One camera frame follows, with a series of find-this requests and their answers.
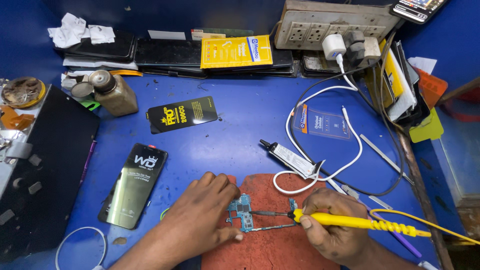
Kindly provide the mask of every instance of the yellow meetoo package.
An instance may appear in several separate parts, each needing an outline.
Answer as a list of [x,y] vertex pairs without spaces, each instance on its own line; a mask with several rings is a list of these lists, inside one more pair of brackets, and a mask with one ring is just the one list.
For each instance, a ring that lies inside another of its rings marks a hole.
[[203,38],[200,68],[271,65],[268,35],[253,37]]

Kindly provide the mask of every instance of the circuit board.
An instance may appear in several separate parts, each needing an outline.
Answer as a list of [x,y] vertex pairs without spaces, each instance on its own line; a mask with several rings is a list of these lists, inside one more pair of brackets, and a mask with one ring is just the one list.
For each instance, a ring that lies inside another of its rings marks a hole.
[[[228,211],[228,218],[225,220],[226,222],[230,222],[233,226],[233,219],[240,219],[241,220],[241,228],[240,231],[244,233],[248,233],[251,231],[263,231],[263,230],[270,230],[270,229],[279,229],[284,227],[292,227],[297,225],[294,221],[293,224],[287,225],[278,225],[278,226],[271,226],[271,227],[263,227],[263,228],[255,228],[253,226],[253,218],[252,214],[249,212],[252,210],[250,203],[252,199],[250,195],[243,193],[240,198],[233,200],[227,208]],[[288,204],[290,205],[290,210],[295,210],[298,208],[297,202],[294,199],[289,198]],[[232,211],[237,212],[237,216],[232,217]]]

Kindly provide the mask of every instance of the blue wall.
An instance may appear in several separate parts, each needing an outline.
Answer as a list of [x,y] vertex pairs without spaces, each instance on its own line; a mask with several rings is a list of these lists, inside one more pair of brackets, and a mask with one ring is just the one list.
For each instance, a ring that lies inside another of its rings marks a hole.
[[448,82],[446,92],[480,75],[479,11],[478,0],[449,0],[428,23],[400,29],[407,58],[438,60],[432,75]]
[[[385,5],[395,0],[353,0]],[[195,27],[253,30],[268,34],[282,15],[285,0],[43,0],[59,18],[70,12],[87,24],[112,26],[138,36],[147,30],[183,31]],[[345,0],[322,2],[344,3]]]
[[47,31],[60,24],[41,0],[2,1],[0,78],[32,76],[60,86],[60,74],[66,69]]

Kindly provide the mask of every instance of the phone screen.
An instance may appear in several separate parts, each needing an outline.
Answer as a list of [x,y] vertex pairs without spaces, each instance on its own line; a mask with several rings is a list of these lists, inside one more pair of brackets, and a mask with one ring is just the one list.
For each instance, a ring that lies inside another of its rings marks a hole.
[[127,229],[135,228],[167,155],[163,150],[135,144],[98,219]]

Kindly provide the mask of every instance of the stack of phones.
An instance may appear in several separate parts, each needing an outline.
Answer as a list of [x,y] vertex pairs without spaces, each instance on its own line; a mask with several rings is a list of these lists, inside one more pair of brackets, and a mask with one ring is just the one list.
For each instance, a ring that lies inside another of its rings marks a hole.
[[82,38],[81,42],[70,48],[54,49],[63,57],[74,57],[81,61],[110,61],[117,63],[130,63],[133,61],[136,50],[136,40],[132,33],[113,30],[115,42],[92,44],[89,37]]
[[197,40],[138,39],[135,62],[144,73],[204,79],[209,75],[258,74],[295,76],[292,52],[272,46],[273,64],[201,69],[202,42]]
[[[348,61],[343,61],[345,71],[350,69]],[[304,50],[300,60],[300,74],[303,78],[328,78],[340,74],[341,70],[336,61],[325,58],[323,51]]]
[[198,40],[140,38],[135,63],[144,73],[205,79],[201,57],[202,42]]

